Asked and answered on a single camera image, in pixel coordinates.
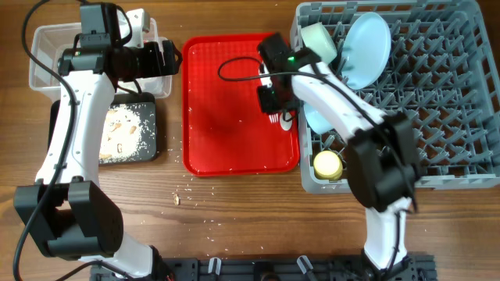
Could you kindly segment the white plastic fork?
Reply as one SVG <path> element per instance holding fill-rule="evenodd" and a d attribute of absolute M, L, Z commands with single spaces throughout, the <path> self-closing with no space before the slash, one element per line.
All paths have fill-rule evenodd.
<path fill-rule="evenodd" d="M 266 88 L 271 88 L 273 86 L 273 83 L 269 77 L 263 77 L 265 74 L 269 74 L 269 70 L 266 68 L 264 64 L 261 64 L 259 67 L 259 74 L 262 76 L 260 78 L 261 84 L 266 87 Z M 269 119 L 271 123 L 277 123 L 279 121 L 279 114 L 278 113 L 272 113 L 269 114 Z"/>

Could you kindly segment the white plastic spoon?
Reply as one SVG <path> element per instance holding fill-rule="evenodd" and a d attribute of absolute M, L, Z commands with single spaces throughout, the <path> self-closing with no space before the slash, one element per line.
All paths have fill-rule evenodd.
<path fill-rule="evenodd" d="M 284 131 L 289 131 L 293 124 L 294 116 L 290 112 L 281 113 L 279 117 L 279 123 L 281 129 Z"/>

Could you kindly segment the light blue bowl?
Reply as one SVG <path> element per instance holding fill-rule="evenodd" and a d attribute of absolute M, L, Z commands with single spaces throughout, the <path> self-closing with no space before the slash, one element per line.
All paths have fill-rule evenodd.
<path fill-rule="evenodd" d="M 305 119 L 311 130 L 317 134 L 331 131 L 334 127 L 311 105 L 304 104 Z"/>

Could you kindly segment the mint green bowl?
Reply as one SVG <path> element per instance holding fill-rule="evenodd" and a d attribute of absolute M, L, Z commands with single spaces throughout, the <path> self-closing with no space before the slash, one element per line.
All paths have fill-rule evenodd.
<path fill-rule="evenodd" d="M 304 45 L 314 51 L 323 62 L 330 64 L 338 53 L 332 37 L 322 23 L 314 23 L 302 28 Z"/>

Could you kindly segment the yellow plastic cup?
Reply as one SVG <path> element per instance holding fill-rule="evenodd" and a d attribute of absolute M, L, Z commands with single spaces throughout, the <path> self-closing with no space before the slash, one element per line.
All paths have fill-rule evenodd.
<path fill-rule="evenodd" d="M 332 151 L 321 151 L 313 159 L 315 175 L 321 180 L 338 180 L 343 173 L 341 159 Z"/>

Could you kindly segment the light blue plate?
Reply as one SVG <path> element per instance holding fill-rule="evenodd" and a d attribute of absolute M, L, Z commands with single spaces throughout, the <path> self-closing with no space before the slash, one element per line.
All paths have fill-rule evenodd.
<path fill-rule="evenodd" d="M 390 53 L 391 33 L 387 22 L 375 12 L 364 13 L 352 24 L 345 38 L 341 75 L 353 90 L 368 87 L 384 71 Z"/>

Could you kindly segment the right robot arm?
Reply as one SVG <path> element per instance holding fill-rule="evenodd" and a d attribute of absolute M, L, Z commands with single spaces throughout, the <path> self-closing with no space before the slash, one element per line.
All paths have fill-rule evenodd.
<path fill-rule="evenodd" d="M 266 114 L 312 106 L 345 143 L 348 186 L 366 209 L 362 250 L 371 277 L 382 280 L 406 269 L 405 217 L 415 206 L 421 177 L 413 126 L 401 112 L 388 115 L 362 100 L 311 49 L 293 51 L 280 34 L 257 46 L 258 87 Z"/>

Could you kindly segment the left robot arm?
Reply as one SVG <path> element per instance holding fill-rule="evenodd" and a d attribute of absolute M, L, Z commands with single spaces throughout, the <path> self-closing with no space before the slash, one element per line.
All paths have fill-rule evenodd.
<path fill-rule="evenodd" d="M 181 53 L 170 40 L 145 41 L 150 17 L 110 2 L 80 4 L 81 31 L 47 72 L 61 87 L 46 158 L 14 206 L 24 224 L 20 243 L 33 239 L 48 258 L 96 265 L 129 280 L 172 280 L 155 247 L 123 228 L 117 205 L 98 180 L 105 118 L 120 83 L 177 74 Z"/>

